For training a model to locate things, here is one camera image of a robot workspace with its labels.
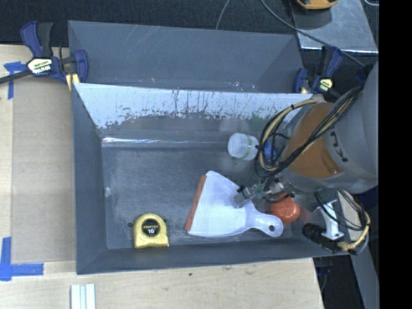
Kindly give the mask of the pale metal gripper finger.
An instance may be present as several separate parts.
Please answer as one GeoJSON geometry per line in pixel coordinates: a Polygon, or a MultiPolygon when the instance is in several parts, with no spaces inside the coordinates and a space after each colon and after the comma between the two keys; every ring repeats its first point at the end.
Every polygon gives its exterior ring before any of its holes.
{"type": "Polygon", "coordinates": [[[237,193],[232,199],[232,204],[234,208],[240,209],[244,207],[250,200],[250,196],[245,196],[243,193],[237,193]]]}
{"type": "Polygon", "coordinates": [[[255,187],[254,187],[254,186],[245,187],[245,186],[242,185],[242,186],[237,190],[237,192],[238,192],[239,194],[241,194],[242,197],[244,197],[245,199],[251,199],[251,198],[255,195],[256,190],[255,190],[255,187]]]}

